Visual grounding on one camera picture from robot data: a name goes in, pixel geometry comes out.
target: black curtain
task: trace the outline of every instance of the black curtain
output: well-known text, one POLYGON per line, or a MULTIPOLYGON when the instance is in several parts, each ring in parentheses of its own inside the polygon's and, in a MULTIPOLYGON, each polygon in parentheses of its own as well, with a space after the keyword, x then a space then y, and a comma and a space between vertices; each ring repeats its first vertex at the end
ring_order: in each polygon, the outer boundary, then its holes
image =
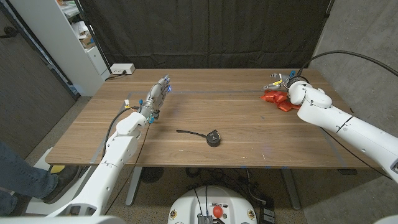
POLYGON ((330 0, 80 0, 110 65, 297 68, 330 0))

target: table top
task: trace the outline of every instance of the table top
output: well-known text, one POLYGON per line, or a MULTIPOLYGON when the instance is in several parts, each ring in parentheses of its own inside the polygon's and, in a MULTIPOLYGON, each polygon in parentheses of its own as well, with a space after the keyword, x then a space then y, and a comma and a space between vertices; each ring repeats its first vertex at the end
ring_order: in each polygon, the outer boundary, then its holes
MULTIPOLYGON (((137 161, 138 166, 168 167, 366 167, 319 127, 302 121, 297 110, 284 112, 260 99, 264 94, 262 87, 275 81, 270 74, 290 71, 137 69, 132 75, 104 83, 45 160, 49 164, 98 164, 106 131, 123 108, 124 99, 129 98, 132 106, 138 105, 152 85, 168 73, 172 91, 160 109, 159 119, 149 126, 147 134, 146 128, 142 130, 137 152, 127 165, 137 161), (204 138, 177 133, 177 129, 202 134, 216 129, 221 144, 210 147, 204 138)), ((349 107, 317 70, 304 70, 302 75, 314 88, 323 89, 334 106, 349 112, 349 107)), ((366 162, 379 167, 348 143, 341 142, 366 162)))

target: yellow object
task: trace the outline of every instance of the yellow object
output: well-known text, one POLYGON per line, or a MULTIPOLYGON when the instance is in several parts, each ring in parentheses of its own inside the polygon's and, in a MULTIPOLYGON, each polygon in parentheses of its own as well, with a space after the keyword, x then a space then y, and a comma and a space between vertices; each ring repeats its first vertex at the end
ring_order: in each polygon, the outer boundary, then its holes
POLYGON ((65 168, 65 166, 53 166, 50 170, 50 173, 51 174, 59 173, 63 170, 63 168, 65 168))
POLYGON ((282 80, 279 80, 279 81, 277 81, 277 82, 274 82, 274 83, 272 83, 273 85, 278 85, 278 84, 280 84, 282 82, 282 80))

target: red object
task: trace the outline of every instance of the red object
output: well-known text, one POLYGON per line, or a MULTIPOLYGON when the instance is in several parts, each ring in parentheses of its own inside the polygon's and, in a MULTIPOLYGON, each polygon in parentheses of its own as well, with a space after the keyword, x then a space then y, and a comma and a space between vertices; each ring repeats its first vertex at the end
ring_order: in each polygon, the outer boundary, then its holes
POLYGON ((223 208, 221 208, 220 206, 215 206, 213 208, 213 215, 216 218, 221 218, 223 216, 223 208))
POLYGON ((276 106, 285 112, 290 111, 291 109, 300 109, 300 105, 294 105, 293 103, 287 100, 287 93, 276 90, 266 90, 264 91, 264 96, 260 97, 261 99, 275 103, 276 106))

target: person's leg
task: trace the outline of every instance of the person's leg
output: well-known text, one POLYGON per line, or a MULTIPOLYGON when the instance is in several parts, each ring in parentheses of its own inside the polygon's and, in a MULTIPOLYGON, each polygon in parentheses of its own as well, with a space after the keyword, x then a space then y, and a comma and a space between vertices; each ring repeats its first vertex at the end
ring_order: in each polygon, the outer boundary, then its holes
POLYGON ((44 198, 58 184, 58 176, 31 167, 9 146, 0 141, 0 187, 22 195, 44 198))
POLYGON ((0 217, 8 216, 17 205, 17 197, 0 190, 0 217))

